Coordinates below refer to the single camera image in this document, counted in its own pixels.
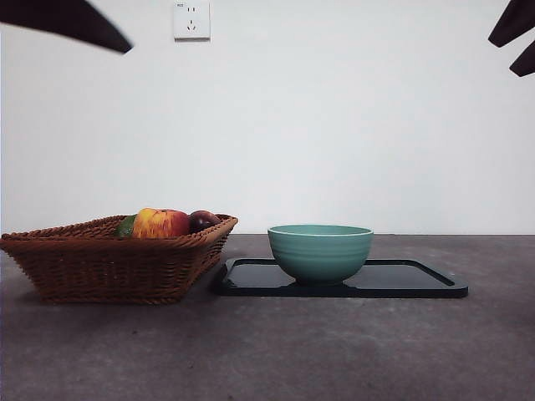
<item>woven basket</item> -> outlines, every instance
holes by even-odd
[[[114,237],[125,216],[111,216],[4,234],[0,248],[44,302],[173,303],[219,262],[237,218],[218,216],[220,224],[195,234],[144,240]]]

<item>wall socket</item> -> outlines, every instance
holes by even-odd
[[[210,3],[202,0],[177,3],[174,10],[175,40],[210,39]]]

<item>tray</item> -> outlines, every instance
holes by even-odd
[[[273,259],[233,258],[216,274],[211,289],[223,296],[461,298],[468,286],[453,273],[418,261],[369,259],[342,284],[328,287],[299,285]]]

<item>dark object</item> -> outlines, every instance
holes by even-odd
[[[519,77],[535,73],[535,42],[518,56],[510,69]]]
[[[217,273],[220,295],[259,297],[460,298],[468,286],[459,277],[417,261],[369,259],[343,284],[298,285],[273,259],[235,258]]]
[[[499,48],[535,27],[535,2],[511,0],[488,40]]]
[[[511,0],[488,40],[500,48],[533,27],[535,27],[535,1]],[[535,72],[535,42],[518,56],[510,69],[519,77]]]
[[[126,216],[2,235],[0,248],[32,280],[45,302],[178,302],[215,266],[237,218],[172,238],[118,238]]]
[[[84,0],[1,0],[0,22],[58,33],[121,53],[132,46]]]

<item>red apple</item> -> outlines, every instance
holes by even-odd
[[[190,214],[190,232],[199,232],[221,223],[221,219],[210,211],[194,211]]]
[[[183,211],[141,209],[134,220],[133,238],[168,238],[190,233],[190,220]]]

